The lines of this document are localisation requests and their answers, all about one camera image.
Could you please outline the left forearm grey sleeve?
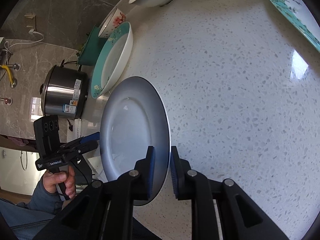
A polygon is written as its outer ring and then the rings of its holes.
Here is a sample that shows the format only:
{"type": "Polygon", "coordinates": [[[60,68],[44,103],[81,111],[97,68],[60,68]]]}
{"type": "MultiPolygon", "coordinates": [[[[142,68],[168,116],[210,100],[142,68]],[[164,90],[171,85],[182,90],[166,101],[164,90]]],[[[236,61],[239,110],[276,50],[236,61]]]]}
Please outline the left forearm grey sleeve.
{"type": "Polygon", "coordinates": [[[63,201],[57,192],[38,182],[30,202],[13,203],[1,198],[1,215],[18,239],[33,239],[62,210],[63,201]]]}

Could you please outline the person's left hand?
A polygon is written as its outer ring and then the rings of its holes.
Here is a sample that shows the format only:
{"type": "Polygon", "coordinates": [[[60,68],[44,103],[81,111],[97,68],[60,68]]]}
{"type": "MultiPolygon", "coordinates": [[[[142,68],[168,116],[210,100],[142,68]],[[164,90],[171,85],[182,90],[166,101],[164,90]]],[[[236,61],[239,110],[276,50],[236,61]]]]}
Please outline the person's left hand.
{"type": "Polygon", "coordinates": [[[76,195],[75,172],[72,166],[68,167],[67,172],[50,173],[46,171],[42,176],[42,182],[45,190],[49,193],[56,192],[56,184],[64,183],[66,186],[65,194],[70,199],[73,199],[76,195]]]}

